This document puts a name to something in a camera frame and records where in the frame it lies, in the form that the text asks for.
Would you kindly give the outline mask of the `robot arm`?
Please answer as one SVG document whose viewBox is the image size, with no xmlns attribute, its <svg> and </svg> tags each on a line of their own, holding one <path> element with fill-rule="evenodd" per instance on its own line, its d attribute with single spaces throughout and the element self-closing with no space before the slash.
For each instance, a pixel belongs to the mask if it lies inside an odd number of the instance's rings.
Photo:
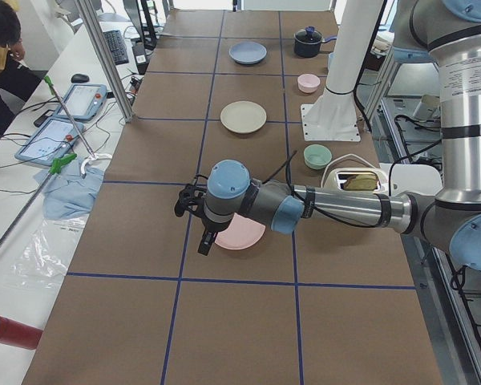
<svg viewBox="0 0 481 385">
<path fill-rule="evenodd" d="M 235 214 L 280 233 L 321 214 L 354 227 L 391 227 L 481 270 L 481 1 L 399 2 L 394 49 L 426 51 L 439 66 L 443 188 L 426 196 L 306 187 L 257 180 L 242 163 L 223 160 L 205 187 L 187 184 L 174 209 L 202 220 L 200 253 Z"/>
</svg>

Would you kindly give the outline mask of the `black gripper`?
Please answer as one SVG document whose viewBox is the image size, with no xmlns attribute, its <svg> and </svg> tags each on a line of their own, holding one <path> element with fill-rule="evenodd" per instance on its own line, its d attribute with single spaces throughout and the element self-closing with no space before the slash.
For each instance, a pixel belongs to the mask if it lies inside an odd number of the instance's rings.
<svg viewBox="0 0 481 385">
<path fill-rule="evenodd" d="M 186 184 L 179 191 L 178 199 L 174 206 L 174 213 L 177 217 L 182 217 L 185 212 L 191 213 L 196 217 L 204 217 L 204 200 L 207 189 L 196 184 Z M 215 243 L 218 232 L 205 229 L 203 231 L 197 252 L 208 256 L 210 249 Z"/>
</svg>

